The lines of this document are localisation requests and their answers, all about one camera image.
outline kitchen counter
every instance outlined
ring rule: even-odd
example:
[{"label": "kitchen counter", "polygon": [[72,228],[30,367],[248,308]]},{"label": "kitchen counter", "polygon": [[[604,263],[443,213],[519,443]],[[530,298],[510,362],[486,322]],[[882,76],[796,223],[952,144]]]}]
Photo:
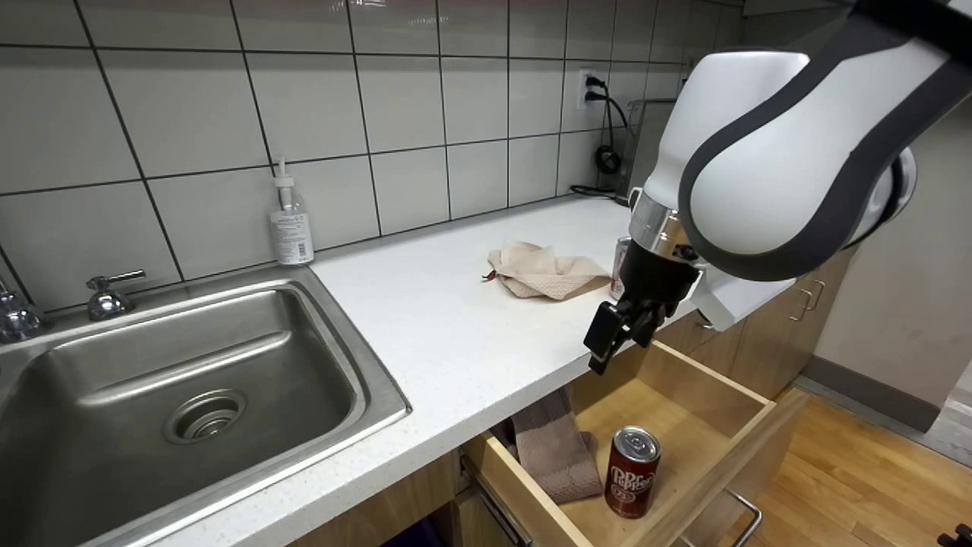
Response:
[{"label": "kitchen counter", "polygon": [[586,372],[582,335],[606,289],[565,303],[515,301],[484,278],[486,255],[529,240],[609,271],[625,232],[630,209],[586,198],[322,255],[317,275],[412,409],[159,545],[287,545]]}]

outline sink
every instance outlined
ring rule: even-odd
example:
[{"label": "sink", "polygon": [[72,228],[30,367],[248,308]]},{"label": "sink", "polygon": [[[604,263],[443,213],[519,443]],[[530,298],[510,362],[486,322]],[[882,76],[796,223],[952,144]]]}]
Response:
[{"label": "sink", "polygon": [[0,350],[0,536],[163,536],[405,413],[309,271],[151,295]]}]

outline tile wall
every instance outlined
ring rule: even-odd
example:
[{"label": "tile wall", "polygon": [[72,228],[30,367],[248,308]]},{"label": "tile wall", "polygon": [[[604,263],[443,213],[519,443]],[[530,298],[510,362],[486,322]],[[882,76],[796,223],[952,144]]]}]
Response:
[{"label": "tile wall", "polygon": [[280,155],[320,249],[548,201],[606,133],[586,73],[649,141],[738,37],[738,0],[0,0],[0,275],[265,263]]}]

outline cabinet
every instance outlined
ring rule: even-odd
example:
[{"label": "cabinet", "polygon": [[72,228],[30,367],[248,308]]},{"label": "cabinet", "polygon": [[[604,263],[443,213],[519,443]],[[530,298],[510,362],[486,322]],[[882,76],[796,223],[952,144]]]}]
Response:
[{"label": "cabinet", "polygon": [[766,398],[778,398],[815,355],[847,262],[851,251],[841,251],[819,271],[798,275],[792,289],[729,332],[710,332],[699,312],[690,312],[662,329],[659,341]]},{"label": "cabinet", "polygon": [[490,496],[493,514],[505,514],[510,525],[484,520],[460,479],[457,458],[445,455],[300,545],[379,545],[448,498],[457,500],[443,511],[452,514],[445,534],[463,547],[515,545],[500,539],[510,529],[539,547],[710,545],[738,520],[738,507],[727,507],[722,491],[759,491],[804,402],[798,393],[767,402],[662,344],[619,352],[604,376],[586,372],[567,386],[567,394],[576,428],[595,440],[601,479],[609,435],[619,424],[644,424],[659,436],[662,466],[647,517],[619,520],[604,498],[556,505],[498,436],[484,435],[463,448],[460,460],[467,468],[464,476]]}]

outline cloth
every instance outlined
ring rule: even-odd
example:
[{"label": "cloth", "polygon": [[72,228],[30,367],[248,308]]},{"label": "cloth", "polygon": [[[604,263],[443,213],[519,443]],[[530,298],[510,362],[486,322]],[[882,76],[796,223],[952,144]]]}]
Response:
[{"label": "cloth", "polygon": [[606,271],[595,262],[582,255],[556,255],[535,242],[510,242],[490,251],[490,266],[493,274],[486,278],[500,278],[515,298],[567,301],[609,282]]},{"label": "cloth", "polygon": [[576,431],[565,389],[515,413],[514,431],[522,468],[552,500],[601,496],[593,436]]}]

